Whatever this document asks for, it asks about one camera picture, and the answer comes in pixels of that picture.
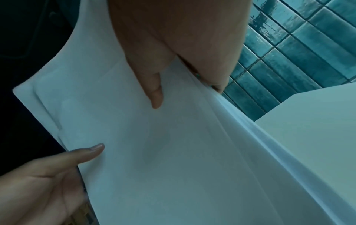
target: white paper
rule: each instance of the white paper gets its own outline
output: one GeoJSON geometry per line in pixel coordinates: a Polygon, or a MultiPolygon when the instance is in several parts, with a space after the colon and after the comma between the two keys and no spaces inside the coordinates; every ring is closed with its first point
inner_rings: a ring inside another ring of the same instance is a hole
{"type": "Polygon", "coordinates": [[[106,2],[83,0],[65,47],[15,90],[66,149],[105,143],[79,166],[101,225],[356,221],[338,196],[343,211],[332,210],[318,193],[325,184],[178,59],[161,78],[164,102],[153,110],[106,2]]]}

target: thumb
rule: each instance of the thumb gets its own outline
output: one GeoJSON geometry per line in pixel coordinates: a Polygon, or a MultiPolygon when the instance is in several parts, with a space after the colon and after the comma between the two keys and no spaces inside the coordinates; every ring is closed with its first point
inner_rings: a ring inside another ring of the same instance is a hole
{"type": "Polygon", "coordinates": [[[98,144],[90,148],[76,149],[70,152],[35,159],[22,166],[22,174],[35,177],[52,177],[76,167],[78,164],[88,162],[99,156],[105,146],[98,144]]]}

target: tiled wall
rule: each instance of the tiled wall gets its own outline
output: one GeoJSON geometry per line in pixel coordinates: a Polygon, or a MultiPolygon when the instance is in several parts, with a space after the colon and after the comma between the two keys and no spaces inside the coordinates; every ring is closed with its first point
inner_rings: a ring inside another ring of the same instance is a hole
{"type": "Polygon", "coordinates": [[[253,0],[223,96],[257,120],[295,93],[356,80],[356,0],[253,0]]]}

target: fingernail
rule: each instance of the fingernail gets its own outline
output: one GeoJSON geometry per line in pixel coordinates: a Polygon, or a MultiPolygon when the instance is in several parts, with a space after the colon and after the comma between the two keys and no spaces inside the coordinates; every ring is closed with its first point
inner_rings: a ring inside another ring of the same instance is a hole
{"type": "Polygon", "coordinates": [[[97,145],[94,145],[93,147],[90,147],[89,149],[91,151],[97,151],[97,150],[100,150],[104,147],[104,144],[103,143],[100,143],[100,144],[97,144],[97,145]]]}

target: white surface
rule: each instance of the white surface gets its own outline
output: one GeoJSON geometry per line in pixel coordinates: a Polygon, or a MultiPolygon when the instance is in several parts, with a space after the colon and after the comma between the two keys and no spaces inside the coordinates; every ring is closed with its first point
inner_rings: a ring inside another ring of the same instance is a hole
{"type": "Polygon", "coordinates": [[[356,83],[293,95],[256,123],[356,208],[356,83]]]}
{"type": "Polygon", "coordinates": [[[65,47],[14,91],[67,149],[105,143],[79,167],[101,225],[355,223],[338,196],[326,201],[333,193],[319,193],[327,187],[317,177],[178,59],[162,86],[153,110],[106,1],[83,0],[65,47]]]}

